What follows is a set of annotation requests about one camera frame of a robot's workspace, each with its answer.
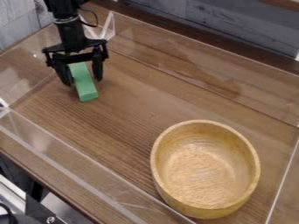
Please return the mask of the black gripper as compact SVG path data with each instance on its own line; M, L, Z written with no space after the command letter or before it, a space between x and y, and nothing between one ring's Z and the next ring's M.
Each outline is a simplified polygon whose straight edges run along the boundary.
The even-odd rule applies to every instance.
M41 49L46 66L54 68L61 83L69 87L73 78L67 64L90 61L94 80L101 81L102 62L108 58L108 41L104 38L85 36L79 19L54 24L58 29L59 43Z

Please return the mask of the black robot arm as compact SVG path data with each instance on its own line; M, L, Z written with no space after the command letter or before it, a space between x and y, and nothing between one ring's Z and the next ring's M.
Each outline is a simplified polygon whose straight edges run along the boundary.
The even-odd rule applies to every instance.
M42 0L59 34L59 43L43 47L45 64L51 67L65 86L73 84L69 64L92 62L96 81L102 80L102 63L108 58L108 41L104 38L87 38L82 26L94 27L79 19L78 10L87 0Z

